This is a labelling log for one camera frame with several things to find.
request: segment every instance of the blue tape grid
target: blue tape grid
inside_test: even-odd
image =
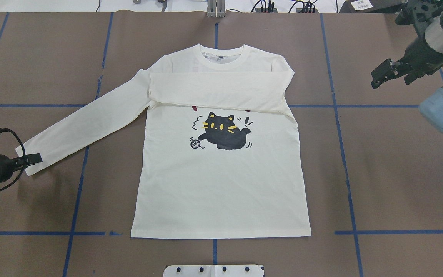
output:
[[[109,26],[107,30],[107,37],[105,41],[105,47],[104,47],[104,53],[103,53],[103,59],[102,59],[102,68],[105,68],[105,60],[107,56],[107,47],[109,43],[110,33],[111,33],[111,27],[112,27],[112,21],[113,21],[114,13],[110,14],[109,19]],[[7,20],[9,17],[9,13],[6,13],[5,19],[3,21],[1,30],[0,30],[0,40],[2,37],[2,33],[5,29],[5,26],[7,24]],[[345,169],[345,175],[346,175],[346,187],[348,189],[348,205],[350,208],[350,217],[351,217],[351,223],[352,223],[352,229],[351,231],[335,231],[335,235],[353,235],[355,239],[355,251],[357,256],[357,262],[358,262],[358,269],[359,269],[359,275],[360,277],[363,277],[363,267],[361,262],[361,254],[360,254],[360,247],[358,243],[358,235],[401,235],[401,234],[443,234],[443,230],[357,230],[356,228],[356,222],[355,222],[355,213],[353,211],[353,201],[351,196],[351,189],[350,189],[350,181],[348,179],[348,167],[346,166],[346,156],[345,156],[345,150],[343,147],[343,138],[341,135],[341,125],[339,123],[339,114],[338,109],[339,108],[417,108],[418,105],[339,105],[337,104],[335,90],[334,90],[334,83],[332,79],[332,72],[331,72],[331,63],[329,58],[329,52],[327,47],[327,40],[326,40],[326,33],[325,33],[325,23],[322,14],[320,14],[320,21],[321,21],[321,28],[322,28],[322,38],[324,41],[324,47],[325,47],[325,55],[326,55],[326,62],[327,62],[327,69],[329,74],[329,83],[331,87],[332,92],[332,99],[333,104],[332,105],[289,105],[293,108],[332,108],[334,109],[335,114],[335,120],[336,120],[336,127],[338,131],[338,138],[340,142],[340,150],[341,150],[341,159],[343,162],[343,167]],[[218,49],[218,23],[215,24],[215,49]],[[440,69],[441,78],[443,81],[443,71]],[[102,77],[101,75],[98,78],[97,81],[97,94],[95,96],[95,99],[98,98],[100,95],[100,87],[102,84]],[[0,107],[84,107],[86,104],[0,104]],[[83,165],[82,165],[82,171],[80,176],[80,182],[78,186],[78,192],[75,202],[75,209],[73,213],[73,219],[72,219],[72,227],[69,232],[61,232],[61,231],[0,231],[0,235],[56,235],[56,236],[69,236],[68,241],[68,249],[67,249],[67,255],[65,258],[65,264],[63,268],[63,277],[67,275],[67,268],[69,265],[69,259],[71,255],[72,250],[72,242],[74,236],[81,236],[81,235],[98,235],[98,236],[104,236],[106,235],[105,232],[76,232],[76,220],[78,215],[78,209],[79,209],[79,203],[81,198],[81,191],[83,188],[83,181],[85,177],[85,168],[88,160],[88,152],[89,148],[85,148],[85,156],[83,159]],[[118,233],[112,232],[109,235],[119,235]],[[213,240],[213,264],[218,264],[218,249],[217,249],[217,239]]]

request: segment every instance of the brown table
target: brown table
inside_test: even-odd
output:
[[[443,135],[417,105],[438,72],[372,90],[415,37],[380,14],[0,13],[0,128],[23,141],[200,43],[282,54],[313,235],[131,239],[146,114],[0,193],[0,276],[162,276],[167,265],[265,266],[266,276],[443,276]],[[16,142],[0,138],[14,157]]]

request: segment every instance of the white shirt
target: white shirt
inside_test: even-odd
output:
[[[28,140],[32,175],[148,107],[131,237],[310,235],[300,142],[284,92],[294,72],[251,46],[201,45],[148,70]]]

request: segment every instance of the shirt sleeve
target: shirt sleeve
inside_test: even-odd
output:
[[[42,163],[31,165],[28,176],[130,124],[150,105],[151,72],[170,72],[166,56],[128,82],[94,100],[25,142],[25,152],[40,153]],[[21,147],[16,152],[22,155]]]

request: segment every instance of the cat print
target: cat print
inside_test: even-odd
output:
[[[199,141],[207,140],[216,144],[218,149],[241,149],[246,144],[246,136],[251,133],[248,128],[240,130],[233,122],[233,115],[224,117],[210,112],[202,128],[206,133],[199,136]]]

